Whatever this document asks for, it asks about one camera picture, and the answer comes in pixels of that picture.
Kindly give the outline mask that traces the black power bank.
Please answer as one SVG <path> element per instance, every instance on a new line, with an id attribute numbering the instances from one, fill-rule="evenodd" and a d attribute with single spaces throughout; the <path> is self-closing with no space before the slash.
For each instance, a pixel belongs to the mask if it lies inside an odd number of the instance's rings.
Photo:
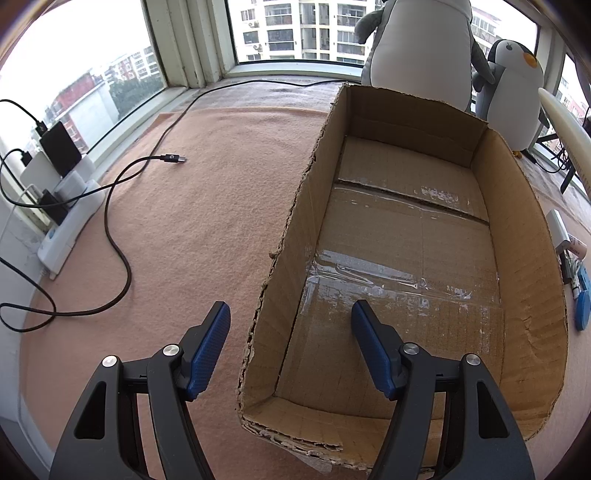
<path id="1" fill-rule="evenodd" d="M 66 177 L 82 159 L 61 121 L 40 136 L 40 145 L 60 177 Z"/>

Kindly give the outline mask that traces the large penguin plush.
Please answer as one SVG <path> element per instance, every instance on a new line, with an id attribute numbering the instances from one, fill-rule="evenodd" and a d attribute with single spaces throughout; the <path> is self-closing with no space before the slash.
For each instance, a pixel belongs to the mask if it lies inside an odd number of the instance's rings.
<path id="1" fill-rule="evenodd" d="M 384 1 L 355 26 L 356 42 L 374 39 L 362 84 L 469 111 L 472 74 L 496 83 L 474 38 L 472 19 L 469 1 Z"/>

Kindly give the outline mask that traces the white power bank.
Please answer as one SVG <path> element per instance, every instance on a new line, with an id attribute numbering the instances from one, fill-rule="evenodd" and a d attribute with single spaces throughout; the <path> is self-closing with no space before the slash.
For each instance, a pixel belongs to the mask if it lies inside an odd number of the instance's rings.
<path id="1" fill-rule="evenodd" d="M 62 177 L 43 150 L 39 150 L 21 173 L 21 182 L 25 187 L 31 187 L 38 196 L 48 192 L 56 197 L 56 188 Z"/>

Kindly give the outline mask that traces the small penguin plush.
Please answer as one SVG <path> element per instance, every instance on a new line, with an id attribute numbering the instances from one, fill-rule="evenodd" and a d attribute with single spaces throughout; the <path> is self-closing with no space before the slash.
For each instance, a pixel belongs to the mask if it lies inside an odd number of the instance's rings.
<path id="1" fill-rule="evenodd" d="M 539 97 L 544 72 L 529 48 L 507 39 L 492 45 L 488 64 L 493 83 L 479 73 L 472 79 L 477 92 L 476 115 L 487 121 L 518 154 L 529 148 L 539 126 L 549 126 Z"/>

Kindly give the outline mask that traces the cardboard box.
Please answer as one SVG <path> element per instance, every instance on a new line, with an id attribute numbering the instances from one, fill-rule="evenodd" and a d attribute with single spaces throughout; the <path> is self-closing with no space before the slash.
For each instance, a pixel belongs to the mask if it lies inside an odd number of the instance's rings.
<path id="1" fill-rule="evenodd" d="M 353 337 L 365 300 L 429 353 L 476 353 L 533 438 L 564 384 L 566 301 L 549 228 L 502 136 L 448 104 L 339 91 L 295 192 L 238 381 L 242 427 L 366 470 L 394 405 Z"/>

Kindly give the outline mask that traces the white wall charger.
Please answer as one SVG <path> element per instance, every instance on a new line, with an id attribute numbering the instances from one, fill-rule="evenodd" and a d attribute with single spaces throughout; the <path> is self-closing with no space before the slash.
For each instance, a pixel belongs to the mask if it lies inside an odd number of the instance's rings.
<path id="1" fill-rule="evenodd" d="M 554 250 L 559 255 L 570 245 L 569 232 L 558 210 L 551 209 L 546 214 L 546 220 Z"/>

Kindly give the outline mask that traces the pink felt mat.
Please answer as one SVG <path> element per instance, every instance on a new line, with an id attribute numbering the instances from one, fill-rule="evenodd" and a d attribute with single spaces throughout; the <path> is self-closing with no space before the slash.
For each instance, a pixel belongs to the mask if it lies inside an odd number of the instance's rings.
<path id="1" fill-rule="evenodd" d="M 86 318 L 58 319 L 24 338 L 25 404 L 56 448 L 74 407 L 104 357 L 160 354 L 204 320 L 216 301 L 230 330 L 207 390 L 188 406 L 218 479 L 315 479 L 294 451 L 253 435 L 238 418 L 238 381 L 256 308 L 279 251 L 297 187 L 329 112 L 280 107 L 198 108 L 159 125 L 163 150 L 181 164 L 153 161 L 85 226 L 49 284 L 68 311 L 111 299 Z M 568 353 L 552 413 L 526 438 L 538 478 L 558 465 L 590 412 L 588 333 L 576 334 L 563 287 Z"/>

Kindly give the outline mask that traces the pink cogi bottle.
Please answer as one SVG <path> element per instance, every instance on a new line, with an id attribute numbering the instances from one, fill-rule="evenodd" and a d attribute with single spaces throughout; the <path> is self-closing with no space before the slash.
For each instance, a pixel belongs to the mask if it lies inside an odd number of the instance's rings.
<path id="1" fill-rule="evenodd" d="M 571 253 L 573 253 L 578 259 L 584 260 L 588 252 L 587 245 L 582 240 L 578 239 L 576 236 L 572 234 L 568 234 L 568 238 L 569 240 L 567 249 Z"/>

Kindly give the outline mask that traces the white power strip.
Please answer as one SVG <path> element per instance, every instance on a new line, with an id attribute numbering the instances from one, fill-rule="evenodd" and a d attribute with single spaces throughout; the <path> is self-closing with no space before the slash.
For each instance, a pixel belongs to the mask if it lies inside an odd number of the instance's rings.
<path id="1" fill-rule="evenodd" d="M 51 280 L 60 273 L 82 229 L 105 199 L 105 191 L 92 179 L 94 172 L 92 160 L 83 155 L 51 191 L 58 201 L 65 201 L 67 210 L 63 221 L 50 228 L 37 251 Z"/>

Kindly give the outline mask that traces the blue phone stand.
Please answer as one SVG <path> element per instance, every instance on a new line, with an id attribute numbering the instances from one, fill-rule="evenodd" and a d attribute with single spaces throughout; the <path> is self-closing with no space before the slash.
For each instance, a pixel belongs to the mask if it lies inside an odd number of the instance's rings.
<path id="1" fill-rule="evenodd" d="M 584 331 L 590 320 L 590 278 L 584 265 L 578 269 L 579 294 L 576 298 L 574 322 L 576 329 Z"/>

